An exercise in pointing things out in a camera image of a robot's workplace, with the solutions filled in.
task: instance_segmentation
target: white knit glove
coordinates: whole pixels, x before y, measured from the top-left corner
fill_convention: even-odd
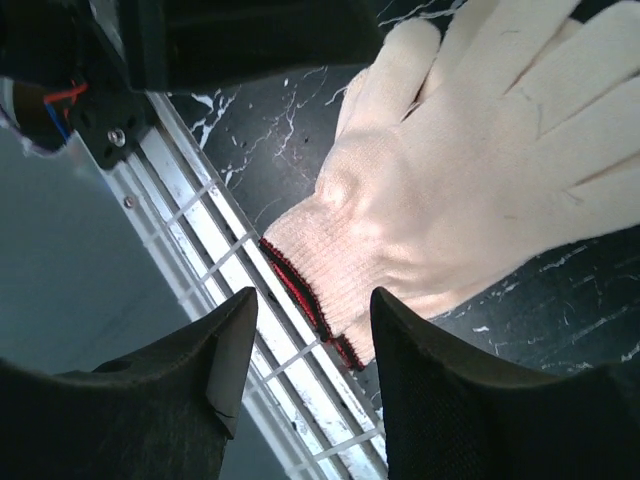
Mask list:
[[[549,48],[578,3],[499,2],[431,95],[437,32],[401,24],[345,99],[315,193],[263,247],[349,366],[373,358],[377,286],[431,318],[545,250],[640,223],[640,5]]]

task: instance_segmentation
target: black mechanical part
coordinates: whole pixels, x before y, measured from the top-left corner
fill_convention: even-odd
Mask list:
[[[555,377],[371,301],[390,480],[636,478],[640,358]]]
[[[0,478],[218,478],[256,320],[256,293],[245,289],[91,373],[48,376],[0,361]]]
[[[81,48],[74,10],[49,0],[0,1],[0,75],[64,90]]]
[[[371,63],[383,40],[365,0],[128,0],[118,17],[130,85],[162,92]]]
[[[106,42],[102,47],[100,60],[85,69],[90,87],[79,96],[69,119],[98,166],[111,170],[138,147],[156,114],[145,94],[128,89],[111,47]]]

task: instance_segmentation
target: aluminum rail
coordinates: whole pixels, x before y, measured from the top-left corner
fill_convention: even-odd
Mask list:
[[[245,286],[258,332],[243,404],[294,479],[387,478],[382,420],[321,345],[258,248],[258,237],[165,95],[158,124],[105,180],[194,321]],[[79,137],[72,148],[84,148]]]

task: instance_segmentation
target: white grid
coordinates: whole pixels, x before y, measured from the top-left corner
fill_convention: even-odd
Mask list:
[[[132,200],[124,211],[176,297],[196,320],[257,288],[243,404],[291,478],[386,478],[382,422],[370,402],[319,344],[167,97],[149,98],[161,124],[142,153],[105,178],[121,205]]]

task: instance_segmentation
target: glove finger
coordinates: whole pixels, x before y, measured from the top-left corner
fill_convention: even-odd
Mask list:
[[[349,85],[347,85],[347,90],[345,91],[344,99],[342,100],[342,106],[340,107],[340,114],[338,115],[338,124],[336,125],[335,137],[336,140],[340,135],[342,135],[345,125],[353,114],[353,110],[356,106],[356,101],[360,96],[360,92],[362,91],[362,86],[364,85],[364,81],[367,78],[368,71],[368,68],[360,70],[360,72],[358,72],[358,74],[351,79]]]
[[[451,76],[471,45],[478,30],[495,10],[499,0],[472,0],[465,3],[449,24],[427,81],[418,94],[418,103],[431,95]]]
[[[533,68],[535,65],[540,63],[543,58],[545,58],[556,48],[558,48],[559,45],[578,33],[581,27],[582,24],[580,22],[577,22],[571,18],[567,19],[567,21],[562,24],[562,27],[560,27],[560,30],[558,30],[558,33],[554,35],[549,43],[547,43],[542,51],[538,54],[530,68]]]
[[[482,25],[459,68],[458,81],[504,94],[556,34],[580,0],[505,0]]]
[[[561,215],[557,215],[553,229],[556,245],[640,224],[639,185],[640,154],[563,192],[565,208],[556,208]]]
[[[636,77],[544,135],[532,151],[536,178],[569,188],[640,152],[639,106]]]
[[[414,103],[440,45],[436,27],[411,19],[385,39],[344,132],[400,123]]]
[[[603,11],[549,53],[512,89],[538,106],[540,133],[640,71],[640,3]]]

